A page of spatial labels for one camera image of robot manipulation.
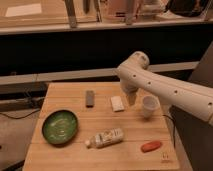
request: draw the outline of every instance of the paper cup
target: paper cup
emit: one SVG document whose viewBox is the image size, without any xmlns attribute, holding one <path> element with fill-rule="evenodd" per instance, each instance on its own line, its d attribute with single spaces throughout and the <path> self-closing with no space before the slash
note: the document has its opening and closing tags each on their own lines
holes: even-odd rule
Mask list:
<svg viewBox="0 0 213 171">
<path fill-rule="evenodd" d="M 160 103 L 155 96 L 147 95 L 142 98 L 142 116 L 150 118 L 160 107 Z"/>
</svg>

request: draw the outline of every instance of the wire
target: wire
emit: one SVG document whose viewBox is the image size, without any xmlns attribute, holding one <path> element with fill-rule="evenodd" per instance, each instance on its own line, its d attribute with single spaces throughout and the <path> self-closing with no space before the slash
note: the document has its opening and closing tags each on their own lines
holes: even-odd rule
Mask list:
<svg viewBox="0 0 213 171">
<path fill-rule="evenodd" d="M 21 116 L 21 117 L 13 117 L 13 116 L 10 116 L 10 115 L 8 115 L 8 114 L 6 114 L 6 113 L 2 113 L 2 112 L 0 112 L 0 115 L 2 115 L 2 116 L 4 116 L 4 117 L 7 117 L 7 118 L 10 118 L 10 119 L 24 119 L 24 118 L 26 118 L 26 117 L 28 117 L 28 116 L 30 116 L 30 115 L 32 115 L 32 114 L 34 114 L 34 113 L 40 111 L 40 110 L 41 110 L 41 109 L 35 110 L 35 111 L 33 111 L 33 112 L 31 112 L 31 113 L 29 113 L 29 114 L 27 114 L 27 115 L 25 115 L 25 116 Z"/>
<path fill-rule="evenodd" d="M 175 120 L 172 118 L 172 117 L 170 117 L 170 116 L 168 116 L 168 115 L 163 115 L 163 116 L 165 116 L 166 118 L 168 118 L 169 120 L 171 120 L 172 121 L 172 123 L 173 123 L 173 130 L 172 130 L 172 137 L 173 137 L 173 145 L 174 145 L 174 148 L 176 147 L 176 138 L 175 138 L 175 128 L 176 128 L 176 124 L 175 124 Z"/>
</svg>

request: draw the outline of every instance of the green ceramic bowl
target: green ceramic bowl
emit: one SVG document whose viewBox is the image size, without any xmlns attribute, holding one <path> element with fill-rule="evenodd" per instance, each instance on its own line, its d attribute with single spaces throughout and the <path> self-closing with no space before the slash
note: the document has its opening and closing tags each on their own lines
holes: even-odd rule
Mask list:
<svg viewBox="0 0 213 171">
<path fill-rule="evenodd" d="M 54 145 L 67 143 L 75 136 L 77 130 L 77 117 L 68 110 L 59 110 L 52 113 L 42 126 L 44 138 Z"/>
</svg>

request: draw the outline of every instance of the wooden tabletop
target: wooden tabletop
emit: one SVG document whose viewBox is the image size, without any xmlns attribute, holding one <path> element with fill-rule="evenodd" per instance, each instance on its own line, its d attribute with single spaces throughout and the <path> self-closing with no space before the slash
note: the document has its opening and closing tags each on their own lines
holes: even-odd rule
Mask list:
<svg viewBox="0 0 213 171">
<path fill-rule="evenodd" d="M 95 92 L 95 106 L 85 107 L 85 92 Z M 158 109 L 150 120 L 141 116 L 141 97 L 137 93 L 136 104 L 129 106 L 118 82 L 51 83 L 37 121 L 28 150 L 24 170 L 112 171 L 112 170 L 176 170 L 179 163 L 171 137 Z M 123 112 L 113 112 L 110 98 L 121 96 Z M 57 148 L 48 144 L 42 136 L 42 124 L 56 110 L 71 110 L 79 120 L 76 137 L 66 146 Z M 124 141 L 102 149 L 87 149 L 84 141 L 96 133 L 122 128 Z M 143 153 L 142 144 L 160 140 L 161 148 Z"/>
</svg>

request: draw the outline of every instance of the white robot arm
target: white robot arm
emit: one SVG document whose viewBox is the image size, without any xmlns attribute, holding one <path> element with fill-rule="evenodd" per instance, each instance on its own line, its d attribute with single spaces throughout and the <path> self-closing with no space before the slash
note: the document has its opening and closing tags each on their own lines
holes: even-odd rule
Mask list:
<svg viewBox="0 0 213 171">
<path fill-rule="evenodd" d="M 145 70 L 148 65 L 147 55 L 138 51 L 118 66 L 121 88 L 127 95 L 143 88 L 213 125 L 212 88 L 154 74 Z"/>
</svg>

